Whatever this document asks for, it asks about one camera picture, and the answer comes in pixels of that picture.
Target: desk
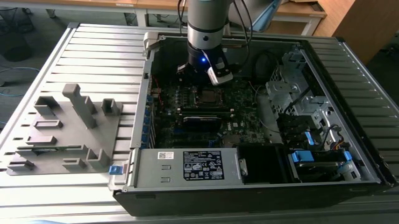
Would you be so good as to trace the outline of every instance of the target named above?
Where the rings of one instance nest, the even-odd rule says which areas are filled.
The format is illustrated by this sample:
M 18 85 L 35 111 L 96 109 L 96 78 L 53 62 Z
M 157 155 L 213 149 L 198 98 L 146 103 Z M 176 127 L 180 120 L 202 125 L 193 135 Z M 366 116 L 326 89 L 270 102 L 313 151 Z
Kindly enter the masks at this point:
M 146 14 L 177 15 L 177 0 L 0 0 L 0 6 L 136 13 L 138 26 L 146 27 Z M 301 35 L 312 35 L 325 12 L 317 12 L 306 3 L 281 4 L 273 21 L 305 23 Z
M 137 0 L 0 0 L 1 7 L 134 13 Z
M 177 15 L 178 0 L 137 0 L 134 11 L 140 27 L 148 25 L 146 14 Z M 305 27 L 301 35 L 312 35 L 321 18 L 326 16 L 325 12 L 313 10 L 308 3 L 288 2 L 281 4 L 273 16 L 273 21 L 302 22 Z

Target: power supply label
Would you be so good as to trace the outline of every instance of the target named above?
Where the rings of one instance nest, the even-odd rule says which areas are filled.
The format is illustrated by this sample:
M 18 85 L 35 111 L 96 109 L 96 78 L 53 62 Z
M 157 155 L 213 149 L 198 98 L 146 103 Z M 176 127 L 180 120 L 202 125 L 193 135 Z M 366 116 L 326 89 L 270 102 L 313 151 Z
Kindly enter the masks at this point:
M 224 180 L 221 151 L 182 152 L 182 169 L 186 181 Z

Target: aluminum workbench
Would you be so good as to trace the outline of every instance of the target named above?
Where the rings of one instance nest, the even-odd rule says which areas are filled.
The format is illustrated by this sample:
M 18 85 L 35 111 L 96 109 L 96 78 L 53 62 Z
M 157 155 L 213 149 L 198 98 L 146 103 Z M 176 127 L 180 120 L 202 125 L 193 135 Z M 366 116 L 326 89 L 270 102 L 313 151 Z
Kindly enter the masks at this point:
M 397 189 L 374 196 L 357 197 L 325 209 L 138 218 L 129 216 L 114 201 L 108 190 L 106 173 L 6 175 L 7 161 L 14 154 L 13 144 L 17 144 L 18 137 L 27 132 L 26 124 L 31 123 L 34 117 L 33 102 L 38 96 L 62 98 L 65 83 L 77 83 L 81 92 L 93 102 L 113 98 L 124 104 L 112 160 L 128 159 L 142 76 L 142 36 L 148 31 L 177 32 L 176 29 L 165 28 L 69 25 L 0 135 L 0 223 L 31 220 L 61 223 L 277 220 L 278 223 L 290 223 L 292 219 L 297 223 L 374 223 L 381 220 L 382 223 L 396 223 Z M 334 38 L 257 35 L 308 40 L 372 143 L 397 176 L 399 109 L 346 44 Z

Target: blue latch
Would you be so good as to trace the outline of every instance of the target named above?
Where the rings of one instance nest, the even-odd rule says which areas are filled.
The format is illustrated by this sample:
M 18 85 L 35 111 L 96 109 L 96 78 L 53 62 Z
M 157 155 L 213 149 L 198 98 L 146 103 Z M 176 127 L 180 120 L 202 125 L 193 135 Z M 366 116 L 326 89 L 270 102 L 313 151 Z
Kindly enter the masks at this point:
M 142 133 L 146 134 L 148 131 L 149 131 L 149 128 L 148 128 L 148 126 L 144 125 L 144 126 L 142 126 Z
M 145 115 L 146 117 L 149 117 L 149 115 L 150 115 L 150 112 L 149 112 L 149 110 L 148 110 L 148 109 L 145 109 L 145 111 L 144 111 L 144 115 Z
M 309 142 L 309 145 L 312 146 L 313 145 L 313 139 L 312 139 L 310 133 L 309 132 L 304 132 L 304 135 L 306 137 L 306 141 Z
M 294 151 L 292 154 L 293 162 L 313 162 L 312 152 L 306 150 Z
M 142 141 L 144 143 L 148 142 L 148 135 L 146 135 L 146 134 L 142 134 L 142 135 L 141 135 L 141 141 Z
M 144 124 L 145 125 L 149 124 L 149 118 L 148 117 L 144 118 Z
M 121 166 L 110 166 L 108 170 L 109 175 L 122 175 L 124 174 L 124 167 Z
M 153 101 L 153 97 L 152 96 L 146 96 L 146 102 L 152 103 L 152 101 Z
M 342 152 L 344 158 L 346 159 L 346 161 L 350 160 L 350 153 L 348 151 Z

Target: cable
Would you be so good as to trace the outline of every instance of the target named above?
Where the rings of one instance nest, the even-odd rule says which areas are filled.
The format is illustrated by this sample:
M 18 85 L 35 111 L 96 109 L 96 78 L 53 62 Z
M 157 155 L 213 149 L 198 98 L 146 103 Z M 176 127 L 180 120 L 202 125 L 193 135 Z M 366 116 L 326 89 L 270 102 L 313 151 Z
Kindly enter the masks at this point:
M 23 94 L 19 94 L 19 95 L 9 95 L 9 94 L 0 93 L 0 96 L 5 96 L 5 97 L 21 97 L 21 96 L 23 96 Z
M 35 72 L 39 72 L 38 69 L 34 69 L 34 68 L 30 68 L 30 67 L 15 67 L 15 68 L 6 68 L 3 70 L 0 71 L 0 73 L 5 72 L 5 71 L 9 71 L 11 69 L 15 69 L 15 70 L 34 70 Z
M 157 79 L 156 79 L 154 75 L 152 75 L 152 78 L 153 78 L 153 80 L 154 80 L 156 88 L 157 88 L 157 90 L 158 90 L 158 89 L 160 89 L 160 85 L 158 85 L 158 83 L 157 83 Z M 161 104 L 161 107 L 162 107 L 162 100 L 161 100 L 161 93 L 160 93 L 160 92 L 157 93 L 157 99 L 158 99 L 160 104 Z
M 3 65 L 1 65 L 1 64 L 0 64 L 0 67 L 3 67 L 3 68 L 6 68 L 6 69 L 11 69 L 11 67 L 3 66 Z
M 320 144 L 320 150 L 321 150 L 322 147 L 324 147 L 324 144 L 325 144 L 325 141 L 326 141 L 326 137 L 328 137 L 328 132 L 330 131 L 330 129 L 332 129 L 334 126 L 338 127 L 336 124 L 332 124 L 332 125 L 329 125 L 329 127 L 326 128 L 326 131 L 325 131 L 325 134 L 324 134 L 324 138 L 322 138 L 322 141 L 321 141 L 321 144 Z
M 249 23 L 250 23 L 250 34 L 249 34 L 249 40 L 248 40 L 248 43 L 246 43 L 246 45 L 248 45 L 248 44 L 250 43 L 250 41 L 252 41 L 253 25 L 252 25 L 252 19 L 250 19 L 249 10 L 248 10 L 248 8 L 246 8 L 246 4 L 245 4 L 244 0 L 241 0 L 241 3 L 242 3 L 244 10 L 245 10 L 245 12 L 246 12 L 246 16 L 248 16 Z
M 184 1 L 184 2 L 182 2 L 182 10 L 181 10 L 181 14 L 180 14 L 180 4 L 181 4 L 181 1 Z M 180 20 L 180 27 L 178 27 L 180 34 L 181 34 L 181 25 L 182 25 L 184 8 L 185 8 L 185 0 L 178 0 L 178 2 L 177 2 L 177 17 L 178 17 L 178 20 Z
M 305 96 L 305 94 L 308 93 L 308 91 L 310 90 L 310 87 L 308 87 L 298 95 L 298 97 L 288 104 L 288 106 L 285 107 L 282 114 L 288 111 L 289 107 L 292 107 L 300 100 L 301 98 Z
M 248 81 L 248 83 L 249 83 L 249 86 L 250 86 L 252 90 L 256 92 L 256 90 L 254 90 L 254 88 L 253 88 L 253 86 L 252 86 L 250 81 Z
M 234 5 L 234 9 L 236 9 L 236 12 L 237 12 L 237 16 L 238 16 L 238 20 L 241 22 L 241 26 L 242 26 L 242 32 L 244 32 L 244 37 L 245 37 L 245 44 L 241 45 L 241 47 L 246 46 L 249 44 L 249 40 L 248 40 L 248 34 L 246 34 L 246 31 L 245 31 L 245 24 L 244 24 L 244 20 L 242 20 L 242 17 L 241 17 L 241 13 L 238 12 L 238 9 L 237 9 L 237 4 L 236 4 L 236 1 L 232 2 L 233 5 Z
M 156 14 L 152 14 L 152 15 L 157 18 L 157 15 L 160 15 L 160 14 L 157 14 L 157 15 L 156 15 Z M 166 15 L 166 16 L 161 16 L 161 15 L 160 15 L 160 17 L 161 17 L 161 18 L 168 18 L 169 15 Z
M 257 87 L 256 91 L 254 91 L 254 97 L 253 97 L 253 102 L 256 103 L 256 95 L 257 95 L 257 91 L 260 89 L 261 86 Z
M 237 12 L 237 16 L 238 16 L 238 20 L 241 21 L 241 26 L 242 26 L 242 32 L 244 32 L 244 38 L 245 38 L 245 44 L 241 45 L 241 47 L 246 47 L 246 56 L 245 56 L 245 59 L 240 65 L 240 67 L 244 66 L 244 64 L 248 62 L 248 59 L 249 59 L 249 40 L 248 40 L 248 34 L 246 34 L 246 31 L 245 31 L 245 24 L 244 24 L 244 20 L 242 20 L 242 17 L 241 17 L 241 14 L 238 12 L 238 9 L 237 9 L 237 4 L 236 4 L 236 1 L 233 1 L 233 5 L 234 5 L 234 9 L 236 9 L 236 12 Z
M 340 140 L 337 141 L 337 143 L 333 145 L 332 150 L 337 150 L 337 147 L 341 145 L 344 138 L 341 136 L 341 134 L 338 132 L 336 132 L 337 136 L 340 137 Z
M 177 1 L 177 19 L 180 21 L 180 34 L 181 34 L 181 17 L 180 17 L 180 4 L 181 4 L 181 0 Z
M 265 126 L 265 124 L 262 123 L 262 121 L 261 121 L 261 119 L 258 118 L 258 122 L 261 123 L 261 125 L 262 125 L 262 127 L 265 127 L 270 132 L 274 132 L 274 133 L 278 133 L 280 134 L 280 132 L 277 132 L 277 131 L 274 131 L 274 130 L 272 130 L 272 129 L 269 129 L 269 127 L 268 126 Z

